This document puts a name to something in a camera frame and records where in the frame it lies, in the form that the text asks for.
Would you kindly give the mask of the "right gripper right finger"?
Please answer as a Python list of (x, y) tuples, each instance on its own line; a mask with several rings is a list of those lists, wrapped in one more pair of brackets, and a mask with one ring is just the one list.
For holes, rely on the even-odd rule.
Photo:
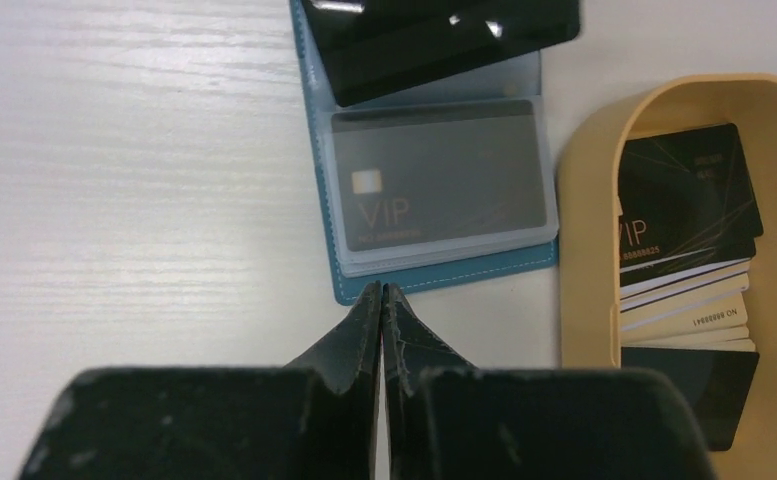
[(693, 415), (643, 369), (485, 369), (382, 293), (394, 479), (712, 479)]

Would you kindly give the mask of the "teal card holder wallet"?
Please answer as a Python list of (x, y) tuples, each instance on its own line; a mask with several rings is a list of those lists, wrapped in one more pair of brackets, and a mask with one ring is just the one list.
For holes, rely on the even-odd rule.
[[(333, 290), (336, 301), (351, 305), (360, 291), (377, 280), (397, 283), (407, 293), (462, 285), (506, 275), (550, 268), (558, 263), (558, 239), (538, 245), (460, 259), (440, 256), (433, 264), (389, 265), (384, 272), (365, 274), (355, 268), (350, 274), (342, 271), (339, 245), (334, 228), (340, 224), (341, 215), (330, 205), (329, 166), (334, 159), (330, 139), (330, 115), (338, 111), (330, 92), (322, 61), (314, 43), (306, 13), (300, 1), (289, 3), (294, 41), (299, 59), (305, 112), (311, 140), (313, 163), (318, 188), (320, 208), (326, 237), (327, 252)], [(517, 98), (541, 101), (542, 63), (541, 53), (530, 52), (517, 58), (484, 66), (467, 73), (430, 82), (407, 92), (400, 92), (376, 101), (377, 106), (416, 106), (422, 99), (446, 99), (450, 106), (459, 94), (470, 98), (479, 96), (485, 103), (493, 103), (506, 97), (506, 76), (515, 74)]]

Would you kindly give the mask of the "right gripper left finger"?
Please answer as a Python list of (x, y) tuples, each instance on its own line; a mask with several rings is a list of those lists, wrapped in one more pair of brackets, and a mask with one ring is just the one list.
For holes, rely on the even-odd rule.
[(284, 365), (107, 367), (57, 396), (22, 479), (370, 479), (382, 287)]

